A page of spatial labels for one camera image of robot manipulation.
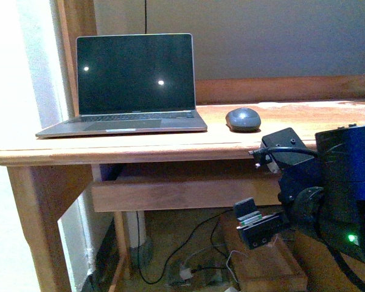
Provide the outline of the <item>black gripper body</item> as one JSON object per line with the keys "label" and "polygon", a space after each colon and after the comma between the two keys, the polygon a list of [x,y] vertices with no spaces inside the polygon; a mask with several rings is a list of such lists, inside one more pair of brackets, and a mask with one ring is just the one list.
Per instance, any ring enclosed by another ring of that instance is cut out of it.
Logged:
{"label": "black gripper body", "polygon": [[288,218],[284,213],[277,212],[238,226],[237,232],[249,249],[256,249],[268,244],[274,235],[287,228]]}

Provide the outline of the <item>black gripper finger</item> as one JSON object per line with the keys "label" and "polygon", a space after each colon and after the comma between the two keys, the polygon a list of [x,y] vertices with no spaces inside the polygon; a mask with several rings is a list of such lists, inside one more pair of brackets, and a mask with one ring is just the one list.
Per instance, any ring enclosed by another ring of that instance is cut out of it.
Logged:
{"label": "black gripper finger", "polygon": [[262,219],[262,213],[258,210],[253,197],[236,202],[233,210],[240,226],[246,226]]}

